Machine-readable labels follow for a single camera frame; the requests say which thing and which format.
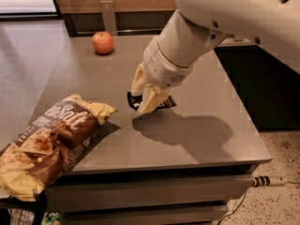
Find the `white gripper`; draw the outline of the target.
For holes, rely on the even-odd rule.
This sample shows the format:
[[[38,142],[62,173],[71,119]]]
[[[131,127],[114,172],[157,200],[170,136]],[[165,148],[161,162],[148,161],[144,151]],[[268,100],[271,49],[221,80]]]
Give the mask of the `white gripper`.
[[[192,70],[193,67],[178,67],[168,61],[158,47],[158,37],[153,37],[143,53],[142,63],[137,66],[130,89],[132,96],[142,97],[138,113],[154,111],[170,95],[169,87],[179,86]]]

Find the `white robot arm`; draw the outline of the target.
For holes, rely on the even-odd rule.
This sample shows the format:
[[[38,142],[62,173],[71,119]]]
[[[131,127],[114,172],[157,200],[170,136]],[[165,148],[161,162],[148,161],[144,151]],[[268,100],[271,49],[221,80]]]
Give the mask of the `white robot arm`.
[[[150,113],[192,72],[195,62],[229,36],[245,38],[300,71],[300,0],[175,0],[177,10],[153,37],[129,96]]]

